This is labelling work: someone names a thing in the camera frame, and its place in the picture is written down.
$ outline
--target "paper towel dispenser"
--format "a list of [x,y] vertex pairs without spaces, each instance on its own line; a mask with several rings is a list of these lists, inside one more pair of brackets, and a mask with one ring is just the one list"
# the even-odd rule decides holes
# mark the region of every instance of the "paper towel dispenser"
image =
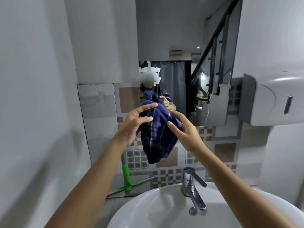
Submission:
[[304,73],[288,73],[244,74],[239,119],[253,126],[304,122]]

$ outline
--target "person's left hand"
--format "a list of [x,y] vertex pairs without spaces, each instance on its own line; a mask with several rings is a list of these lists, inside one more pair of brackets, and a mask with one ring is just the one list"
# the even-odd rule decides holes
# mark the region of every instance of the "person's left hand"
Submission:
[[170,104],[169,104],[169,101],[168,101],[168,99],[166,99],[166,97],[165,96],[159,96],[160,98],[162,98],[163,99],[163,106],[165,107],[165,108],[167,108],[168,106],[170,106]]
[[136,138],[136,131],[139,126],[145,122],[151,122],[153,120],[153,117],[139,117],[139,114],[145,110],[153,109],[157,106],[157,103],[152,103],[142,105],[130,111],[125,118],[123,125],[117,131],[116,137],[121,141],[127,141],[128,146],[131,145]]

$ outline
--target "sink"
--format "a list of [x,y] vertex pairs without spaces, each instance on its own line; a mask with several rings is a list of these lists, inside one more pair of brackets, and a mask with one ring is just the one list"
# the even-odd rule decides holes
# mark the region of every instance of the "sink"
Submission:
[[[174,184],[150,190],[130,200],[113,216],[108,228],[241,227],[214,183],[208,182],[206,188],[196,184],[196,189],[206,204],[205,216],[193,215],[195,210],[191,199],[181,193],[181,184]],[[275,195],[256,191],[296,225],[304,227],[302,211]]]

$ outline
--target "sink drain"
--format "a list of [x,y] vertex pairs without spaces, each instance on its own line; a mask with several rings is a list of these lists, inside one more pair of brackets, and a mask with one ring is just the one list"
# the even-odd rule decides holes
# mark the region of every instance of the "sink drain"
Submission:
[[189,210],[189,214],[191,216],[197,215],[197,209],[195,207],[191,207],[190,210]]

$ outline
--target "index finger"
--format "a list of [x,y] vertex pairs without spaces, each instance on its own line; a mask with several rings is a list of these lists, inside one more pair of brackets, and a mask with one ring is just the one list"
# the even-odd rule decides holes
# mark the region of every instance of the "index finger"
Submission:
[[178,111],[171,110],[170,113],[177,116],[181,120],[182,123],[189,122],[189,120],[186,118],[186,116]]
[[153,109],[153,108],[155,108],[157,106],[158,106],[157,103],[151,103],[151,104],[148,104],[148,105],[142,105],[142,106],[136,108],[135,111],[140,114],[143,111],[146,111],[146,110],[149,110],[149,109]]

